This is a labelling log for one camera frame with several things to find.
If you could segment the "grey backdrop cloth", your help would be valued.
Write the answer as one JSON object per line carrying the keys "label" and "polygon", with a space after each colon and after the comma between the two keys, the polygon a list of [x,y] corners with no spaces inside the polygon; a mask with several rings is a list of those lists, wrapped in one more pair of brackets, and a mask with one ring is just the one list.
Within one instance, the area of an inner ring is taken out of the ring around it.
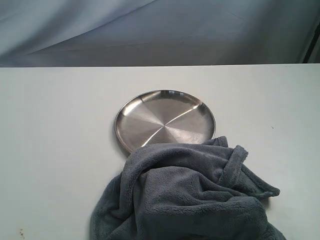
{"label": "grey backdrop cloth", "polygon": [[317,0],[3,0],[1,67],[299,63]]}

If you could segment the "black stand pole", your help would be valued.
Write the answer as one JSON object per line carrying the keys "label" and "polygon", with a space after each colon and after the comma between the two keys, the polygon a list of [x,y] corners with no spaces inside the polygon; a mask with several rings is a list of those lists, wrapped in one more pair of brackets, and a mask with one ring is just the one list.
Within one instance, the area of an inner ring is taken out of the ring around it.
{"label": "black stand pole", "polygon": [[318,23],[312,39],[308,44],[307,50],[302,59],[303,64],[319,64],[320,63],[320,24]]}

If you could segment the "grey-blue fleece towel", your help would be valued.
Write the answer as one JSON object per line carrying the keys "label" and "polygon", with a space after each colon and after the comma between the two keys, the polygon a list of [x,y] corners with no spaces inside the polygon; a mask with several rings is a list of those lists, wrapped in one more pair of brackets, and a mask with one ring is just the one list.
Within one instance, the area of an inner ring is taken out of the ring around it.
{"label": "grey-blue fleece towel", "polygon": [[280,190],[224,136],[137,149],[93,210],[92,240],[282,240],[262,200]]}

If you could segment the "round stainless steel plate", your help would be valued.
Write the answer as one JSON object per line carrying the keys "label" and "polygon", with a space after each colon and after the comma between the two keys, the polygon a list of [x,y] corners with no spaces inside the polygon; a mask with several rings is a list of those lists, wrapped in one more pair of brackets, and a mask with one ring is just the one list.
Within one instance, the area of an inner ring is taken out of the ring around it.
{"label": "round stainless steel plate", "polygon": [[153,90],[135,96],[113,123],[120,149],[130,155],[152,144],[201,144],[216,133],[211,109],[197,97],[178,90]]}

